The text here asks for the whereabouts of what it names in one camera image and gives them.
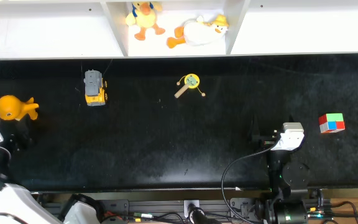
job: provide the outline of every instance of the rubik's cube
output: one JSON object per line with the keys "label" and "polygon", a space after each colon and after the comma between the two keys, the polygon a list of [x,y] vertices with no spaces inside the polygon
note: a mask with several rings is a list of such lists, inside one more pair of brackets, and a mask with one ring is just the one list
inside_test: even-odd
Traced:
{"label": "rubik's cube", "polygon": [[345,121],[341,113],[324,114],[319,119],[321,133],[336,133],[345,130]]}

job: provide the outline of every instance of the green cube face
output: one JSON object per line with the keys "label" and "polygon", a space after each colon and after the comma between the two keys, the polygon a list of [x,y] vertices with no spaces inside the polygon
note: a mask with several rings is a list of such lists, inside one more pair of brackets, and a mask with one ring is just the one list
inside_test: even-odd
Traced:
{"label": "green cube face", "polygon": [[343,121],[342,113],[327,114],[327,121]]}

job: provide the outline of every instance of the wooden handle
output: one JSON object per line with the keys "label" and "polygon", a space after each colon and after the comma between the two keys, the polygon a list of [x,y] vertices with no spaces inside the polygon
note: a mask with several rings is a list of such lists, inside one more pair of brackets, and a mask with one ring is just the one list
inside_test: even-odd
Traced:
{"label": "wooden handle", "polygon": [[189,84],[186,84],[182,88],[180,88],[180,90],[175,93],[175,97],[179,98],[179,96],[182,95],[189,88],[189,86]]}

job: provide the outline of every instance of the blue square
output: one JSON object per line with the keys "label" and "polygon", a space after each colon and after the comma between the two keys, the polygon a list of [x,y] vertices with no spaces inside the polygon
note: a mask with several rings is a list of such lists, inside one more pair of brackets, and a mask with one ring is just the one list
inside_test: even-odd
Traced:
{"label": "blue square", "polygon": [[328,121],[328,129],[329,130],[336,130],[336,122],[335,121]]}

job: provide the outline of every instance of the yellow hat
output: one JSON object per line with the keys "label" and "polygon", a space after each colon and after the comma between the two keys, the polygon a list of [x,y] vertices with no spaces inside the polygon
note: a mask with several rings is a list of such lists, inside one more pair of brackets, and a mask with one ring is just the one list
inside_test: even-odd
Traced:
{"label": "yellow hat", "polygon": [[226,22],[226,16],[224,15],[218,15],[215,21],[213,21],[212,23],[218,26],[229,26],[229,24]]}

